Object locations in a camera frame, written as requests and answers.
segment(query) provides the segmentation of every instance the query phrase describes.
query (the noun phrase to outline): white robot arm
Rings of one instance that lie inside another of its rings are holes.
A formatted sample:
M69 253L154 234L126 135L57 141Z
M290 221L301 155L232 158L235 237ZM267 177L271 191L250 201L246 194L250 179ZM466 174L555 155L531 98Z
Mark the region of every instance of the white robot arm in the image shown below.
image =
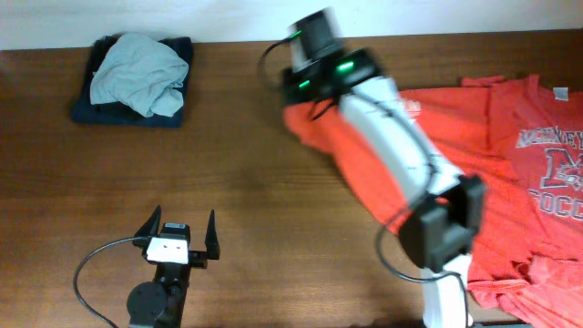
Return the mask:
M412 212L399 240L422 278L393 274L424 286L428 328L471 326L465 286L472 240L480 226L485 187L447 160L405 111L392 78L385 77L365 50L346 54L321 11L291 27L291 36L270 47L291 44L293 67L284 71L289 102L332 98L340 114L368 141L391 171ZM386 231L383 227L377 239Z

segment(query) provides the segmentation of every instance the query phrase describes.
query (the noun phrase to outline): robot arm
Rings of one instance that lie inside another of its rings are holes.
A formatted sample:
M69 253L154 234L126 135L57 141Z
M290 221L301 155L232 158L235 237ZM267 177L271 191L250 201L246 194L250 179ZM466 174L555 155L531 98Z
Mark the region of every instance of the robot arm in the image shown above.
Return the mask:
M92 251L78 266L73 277L75 295L96 317L112 328L118 326L87 304L77 286L83 266L101 251L132 241L142 249L142 257L156 265L152 282L143 282L128 297L129 328L179 328L189 288L190 269L206 269L208 260L220 258L214 210L210 213L205 237L206 251L189 251L190 227L182 223L165 223L159 232L162 209L158 205L134 237L112 241Z
M485 187L480 178L464 176L439 152L409 118L393 79L383 75L367 51L345 53L323 11L294 24L284 41L291 44L293 61L284 71L288 101L332 98L391 171L407 200L412 214L399 240L422 279L402 275L382 257L385 265L410 282L424 284L427 327L471 325L464 286L481 221Z

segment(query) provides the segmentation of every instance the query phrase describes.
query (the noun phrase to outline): wooden table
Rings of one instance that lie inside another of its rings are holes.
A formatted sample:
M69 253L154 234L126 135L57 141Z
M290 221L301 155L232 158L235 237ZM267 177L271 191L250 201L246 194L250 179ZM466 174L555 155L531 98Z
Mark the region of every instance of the wooden table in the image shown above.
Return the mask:
M581 31L348 40L369 46L401 88L463 76L538 72L583 88ZM392 277L373 251L376 221L331 160L281 122L261 87L267 43L195 45L181 129L79 126L68 118L88 49L0 52L0 318L3 327L103 327L71 280L97 246L133 235L156 205L203 247L217 213L222 259L193 271L184 327L365 326L418 319L421 287ZM277 49L268 70L289 62ZM389 238L395 263L416 273ZM81 274L88 301L120 326L126 298L154 267L129 245ZM480 309L478 321L508 320Z

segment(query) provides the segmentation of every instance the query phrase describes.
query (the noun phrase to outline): red t-shirt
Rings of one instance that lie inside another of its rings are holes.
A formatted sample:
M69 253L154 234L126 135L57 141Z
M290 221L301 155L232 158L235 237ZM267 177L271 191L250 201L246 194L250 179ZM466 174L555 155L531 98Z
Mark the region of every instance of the red t-shirt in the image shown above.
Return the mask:
M583 93L555 100L538 76L492 87L490 140L512 161L546 237L583 261Z
M537 86L537 77L500 82L500 77L466 80L471 87L408 90L401 96L435 146L465 174L478 174L487 185L468 279L476 300L536 327L582 327L583 234L578 220L581 189L576 189L580 151L571 142L579 134L565 134L571 149L553 144L559 150L545 150L533 143L542 137L528 132L555 126L561 132L577 131L583 123L577 120L582 97L571 95L568 103L557 103L550 91ZM404 205L390 172L337 111L311 122L311 107L286 108L288 128L303 143L334 157L354 194L377 220L390 218ZM557 111L560 115L550 115ZM517 148L521 140L530 143ZM548 172L550 162L557 165ZM541 188L544 177L547 184ZM398 232L404 219L391 231Z

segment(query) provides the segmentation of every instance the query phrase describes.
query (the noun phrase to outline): green led light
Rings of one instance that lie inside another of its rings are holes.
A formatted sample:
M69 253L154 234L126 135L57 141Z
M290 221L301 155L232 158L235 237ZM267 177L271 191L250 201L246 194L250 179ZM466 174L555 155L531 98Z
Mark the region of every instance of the green led light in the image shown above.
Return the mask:
M351 62L346 62L346 63L340 64L336 69L339 72L343 72L345 70L352 69L353 67L354 67L354 62L351 61Z
M296 33L292 34L292 35L290 36L290 38L295 38L296 36L300 35L301 33L302 33L302 31L301 31L301 30L299 30L298 32L296 32Z
M300 88L304 88L310 85L310 80L305 80L300 83Z

